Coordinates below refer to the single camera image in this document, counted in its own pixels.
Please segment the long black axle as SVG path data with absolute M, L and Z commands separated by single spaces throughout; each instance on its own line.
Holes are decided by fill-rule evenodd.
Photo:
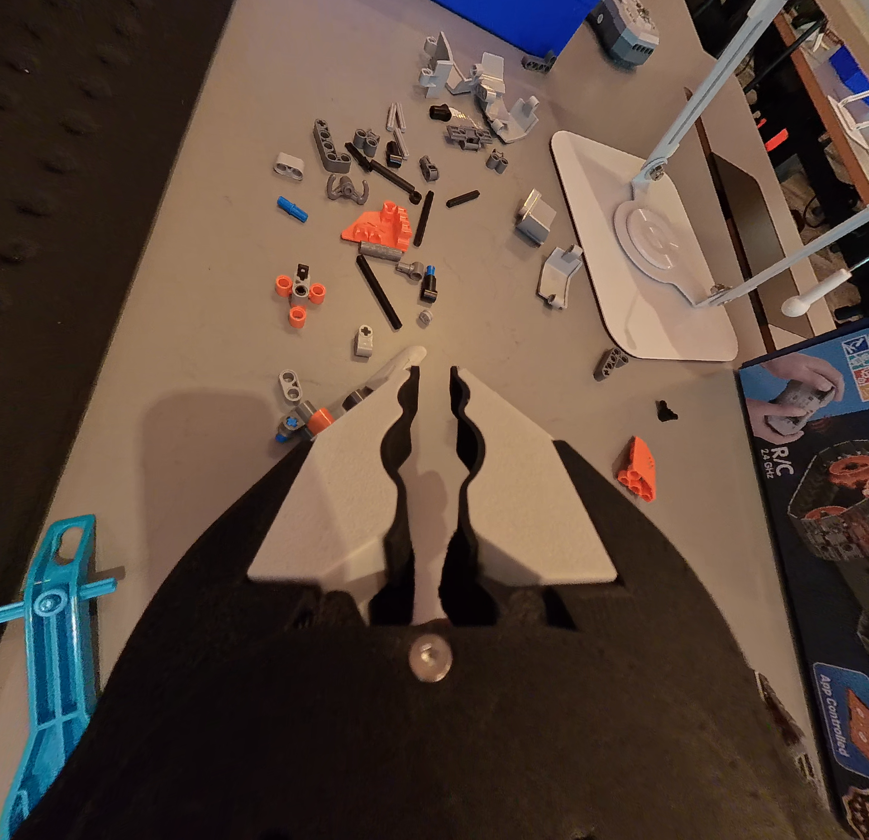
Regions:
M 385 318 L 387 319 L 388 323 L 390 324 L 391 328 L 394 331 L 401 330 L 401 328 L 402 328 L 401 319 L 399 318 L 395 308 L 393 307 L 390 300 L 388 299 L 385 291 L 383 290 L 383 287 L 382 287 L 380 281 L 378 281 L 373 269 L 369 265 L 368 260 L 365 258 L 364 255 L 359 253 L 356 255 L 355 264 L 358 267 L 358 269 L 360 270 L 364 280 L 368 284 L 368 287 L 369 287 L 370 291 L 372 292 L 372 295 L 375 298 L 375 301 L 377 302 L 378 306 L 381 308 L 381 310 L 382 310 Z

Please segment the grey orange blue block assembly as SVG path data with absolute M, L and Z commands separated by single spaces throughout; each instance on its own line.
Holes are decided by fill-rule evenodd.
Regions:
M 316 409 L 309 400 L 301 398 L 300 389 L 292 389 L 295 396 L 291 400 L 293 408 L 279 422 L 275 432 L 275 441 L 286 444 L 292 439 L 313 439 L 316 435 L 330 427 L 336 418 L 350 411 L 374 392 L 370 386 L 353 390 L 344 400 L 338 411 L 333 414 L 328 408 Z

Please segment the black axle with connectors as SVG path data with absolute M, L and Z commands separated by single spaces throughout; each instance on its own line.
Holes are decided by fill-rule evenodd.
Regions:
M 344 144 L 345 149 L 349 153 L 349 155 L 355 160 L 358 166 L 365 173 L 375 172 L 381 175 L 384 179 L 389 181 L 391 184 L 398 187 L 401 191 L 407 194 L 407 197 L 412 205 L 418 205 L 421 202 L 421 194 L 415 188 L 413 184 L 403 179 L 397 172 L 382 164 L 379 161 L 375 161 L 373 159 L 369 159 L 359 148 L 357 148 L 352 142 L 346 142 Z

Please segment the light grey curved blade panel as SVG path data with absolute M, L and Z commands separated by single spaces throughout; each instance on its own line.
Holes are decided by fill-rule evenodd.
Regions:
M 378 404 L 395 402 L 401 409 L 401 390 L 411 379 L 411 370 L 418 368 L 427 354 L 427 348 L 420 345 L 407 346 L 401 350 L 369 377 L 362 388 L 362 401 L 375 397 Z

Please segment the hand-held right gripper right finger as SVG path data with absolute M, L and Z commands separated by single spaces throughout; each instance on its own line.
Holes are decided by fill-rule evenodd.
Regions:
M 515 591 L 616 583 L 556 440 L 466 368 L 449 393 L 467 469 L 440 576 L 449 621 L 493 625 Z

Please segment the light grey angular panel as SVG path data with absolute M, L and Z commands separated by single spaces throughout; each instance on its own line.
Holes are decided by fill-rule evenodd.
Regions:
M 449 40 L 443 31 L 434 37 L 426 38 L 422 46 L 426 57 L 420 68 L 418 85 L 425 92 L 426 99 L 439 98 L 454 70 L 454 57 Z

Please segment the dark grey four-hole beam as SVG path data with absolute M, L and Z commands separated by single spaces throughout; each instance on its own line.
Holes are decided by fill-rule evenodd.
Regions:
M 313 125 L 313 136 L 320 163 L 330 174 L 347 174 L 351 167 L 351 156 L 342 148 L 337 148 L 333 142 L 329 125 L 323 119 L 316 119 Z

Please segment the grey control hub module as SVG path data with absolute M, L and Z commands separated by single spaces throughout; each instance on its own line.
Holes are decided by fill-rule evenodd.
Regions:
M 600 0 L 587 16 L 602 51 L 616 65 L 635 69 L 659 45 L 659 33 L 640 0 Z

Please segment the light grey stepped panel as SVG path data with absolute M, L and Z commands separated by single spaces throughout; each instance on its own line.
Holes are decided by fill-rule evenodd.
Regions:
M 504 60 L 500 55 L 484 52 L 481 61 L 472 65 L 467 77 L 453 66 L 445 86 L 451 95 L 473 93 L 482 107 L 488 107 L 505 94 L 503 70 Z

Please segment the orange wedge block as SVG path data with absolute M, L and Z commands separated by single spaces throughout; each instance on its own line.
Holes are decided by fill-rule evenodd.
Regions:
M 650 448 L 641 437 L 632 437 L 626 448 L 624 465 L 618 470 L 616 479 L 641 500 L 652 502 L 656 499 L 656 463 Z

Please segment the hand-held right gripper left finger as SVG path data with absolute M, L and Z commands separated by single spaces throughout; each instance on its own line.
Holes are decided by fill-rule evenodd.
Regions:
M 250 580 L 347 592 L 376 625 L 411 623 L 415 553 L 400 468 L 412 450 L 419 376 L 419 367 L 393 367 L 316 436 Z

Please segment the light grey curved fender panel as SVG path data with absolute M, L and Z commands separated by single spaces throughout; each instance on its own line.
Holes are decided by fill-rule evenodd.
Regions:
M 569 285 L 584 261 L 580 245 L 569 249 L 554 248 L 540 270 L 537 295 L 552 309 L 568 306 Z

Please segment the small blue bin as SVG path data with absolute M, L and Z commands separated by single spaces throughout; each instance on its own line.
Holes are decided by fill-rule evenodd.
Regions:
M 853 94 L 868 91 L 868 78 L 846 45 L 840 45 L 828 61 L 840 82 Z

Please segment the light grey curved shell panel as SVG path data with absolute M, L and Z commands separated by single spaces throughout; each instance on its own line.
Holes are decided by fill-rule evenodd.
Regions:
M 491 131 L 505 144 L 524 139 L 538 124 L 537 108 L 540 102 L 536 96 L 528 100 L 517 99 L 511 109 L 506 109 L 502 98 L 489 103 L 477 101 Z

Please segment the orange angled panel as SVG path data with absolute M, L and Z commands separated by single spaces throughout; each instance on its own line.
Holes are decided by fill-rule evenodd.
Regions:
M 380 209 L 364 212 L 345 228 L 341 239 L 367 242 L 405 252 L 413 239 L 407 209 L 386 200 Z

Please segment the orange bush grey connector assembly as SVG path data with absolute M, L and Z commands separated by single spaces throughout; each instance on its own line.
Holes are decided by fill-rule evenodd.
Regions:
M 313 279 L 310 265 L 305 263 L 298 264 L 293 274 L 278 274 L 274 290 L 287 303 L 288 324 L 295 331 L 306 325 L 310 307 L 322 305 L 328 294 L 326 286 Z

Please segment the cyan plastic brick tool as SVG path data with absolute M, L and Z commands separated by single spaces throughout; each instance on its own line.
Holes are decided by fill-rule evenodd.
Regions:
M 29 734 L 2 812 L 11 838 L 67 763 L 96 705 L 89 602 L 116 590 L 89 581 L 95 516 L 48 528 L 24 582 L 22 600 L 2 606 L 1 622 L 24 620 Z

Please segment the light grey box panel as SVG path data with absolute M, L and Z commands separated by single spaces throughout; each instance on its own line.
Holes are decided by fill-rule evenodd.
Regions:
M 541 247 L 551 233 L 557 212 L 533 188 L 516 213 L 515 229 L 536 246 Z

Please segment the white book stand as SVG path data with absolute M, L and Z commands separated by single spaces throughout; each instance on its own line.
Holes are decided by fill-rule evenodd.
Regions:
M 639 157 L 567 131 L 550 147 L 604 327 L 642 359 L 725 363 L 738 341 L 724 305 L 867 224 L 863 210 L 734 287 L 717 288 L 668 161 L 787 0 L 755 0 L 654 149 Z

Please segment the printed robot kit box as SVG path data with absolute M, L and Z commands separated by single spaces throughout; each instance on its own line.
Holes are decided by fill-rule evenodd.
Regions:
M 747 433 L 833 814 L 868 835 L 867 320 L 744 364 Z

